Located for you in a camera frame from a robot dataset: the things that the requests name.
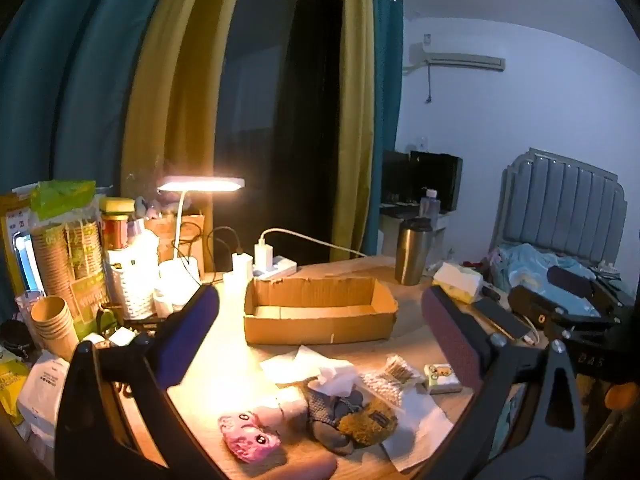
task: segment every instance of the black phone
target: black phone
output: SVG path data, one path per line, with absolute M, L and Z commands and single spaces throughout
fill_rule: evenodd
M 518 340 L 531 332 L 531 327 L 520 322 L 511 312 L 505 310 L 494 300 L 482 298 L 471 305 L 492 325 L 504 330 L 514 340 Z

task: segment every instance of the window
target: window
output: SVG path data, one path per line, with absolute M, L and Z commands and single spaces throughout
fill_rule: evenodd
M 214 147 L 218 175 L 246 187 L 214 197 L 215 225 L 253 253 L 282 227 L 330 241 L 337 173 L 340 0 L 238 0 L 226 45 Z M 328 248 L 270 235 L 274 255 L 299 264 Z M 230 255 L 215 243 L 216 268 Z

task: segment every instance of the pink plush toy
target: pink plush toy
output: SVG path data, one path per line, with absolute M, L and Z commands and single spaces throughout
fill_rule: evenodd
M 280 439 L 264 431 L 251 412 L 226 413 L 218 425 L 228 448 L 243 462 L 260 462 L 280 446 Z

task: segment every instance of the stainless steel tumbler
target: stainless steel tumbler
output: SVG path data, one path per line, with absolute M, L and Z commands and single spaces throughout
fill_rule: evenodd
M 424 271 L 433 241 L 428 218 L 411 218 L 400 224 L 396 249 L 396 280 L 401 285 L 417 285 Z

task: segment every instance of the upholstered headboard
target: upholstered headboard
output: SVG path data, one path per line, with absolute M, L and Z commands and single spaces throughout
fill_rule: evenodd
M 615 262 L 625 216 L 617 175 L 530 148 L 506 169 L 494 245 L 529 243 L 589 265 Z

